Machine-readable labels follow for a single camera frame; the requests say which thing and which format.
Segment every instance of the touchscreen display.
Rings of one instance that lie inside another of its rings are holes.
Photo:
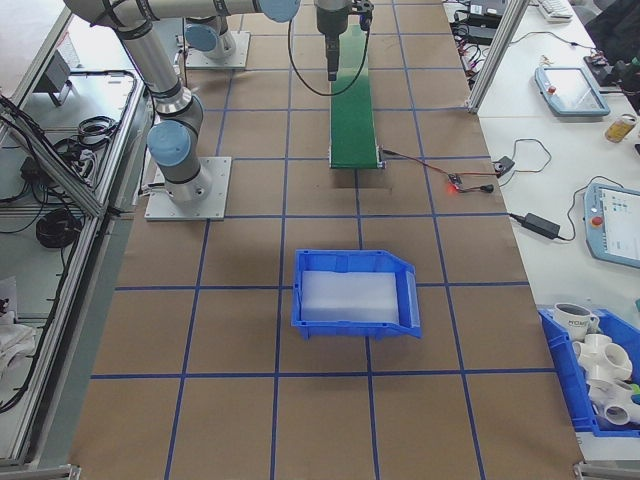
[[[549,83],[556,87],[554,96],[563,110],[589,111],[602,108],[593,89],[580,69],[548,69]]]
[[[640,196],[603,188],[600,201],[607,252],[640,260]]]

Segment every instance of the white table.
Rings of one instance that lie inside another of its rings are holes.
[[[593,45],[577,17],[571,23],[550,24],[530,7],[514,40],[533,31],[551,31],[566,40]],[[588,54],[587,48],[570,46],[551,35],[525,38],[508,49],[478,113],[492,160],[511,157],[518,138],[537,138],[549,149],[553,160],[542,173],[517,173],[502,188],[502,194],[510,212],[547,218],[561,225],[560,234],[565,237],[571,235],[566,212],[573,192],[592,177],[604,175],[640,190],[640,156],[634,149],[634,144],[640,143],[637,129],[619,144],[603,136],[615,118],[633,113],[629,102],[622,95],[606,95],[611,108],[607,117],[563,120],[550,112],[533,81],[543,55],[553,66],[585,67],[582,57]],[[520,143],[515,168],[536,169],[546,158],[538,145]],[[571,215],[577,236],[571,243],[547,240],[514,222],[536,303],[568,301],[606,308],[640,325],[634,305],[640,298],[640,270],[594,259],[585,241],[583,214],[582,195],[578,195]],[[640,439],[602,439],[591,434],[579,434],[578,438],[588,461],[640,460]]]

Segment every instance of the power adapter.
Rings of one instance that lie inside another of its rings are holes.
[[[510,213],[509,216],[527,230],[531,230],[538,235],[542,235],[543,237],[547,237],[551,240],[556,238],[562,239],[562,237],[558,235],[558,233],[560,233],[560,225],[550,222],[542,217],[538,217],[533,213],[527,213],[524,217],[522,215]]]
[[[506,173],[509,173],[515,164],[516,163],[513,160],[505,155],[497,162],[493,162],[493,169],[496,171],[496,176],[500,178]]]

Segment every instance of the green conveyor belt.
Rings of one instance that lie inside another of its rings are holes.
[[[362,61],[365,34],[351,25],[340,36],[340,71],[331,83],[337,92],[349,85]],[[367,61],[360,77],[341,95],[331,97],[331,168],[379,168]]]

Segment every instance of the white foam block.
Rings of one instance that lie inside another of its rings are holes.
[[[302,272],[301,320],[398,324],[395,274]]]

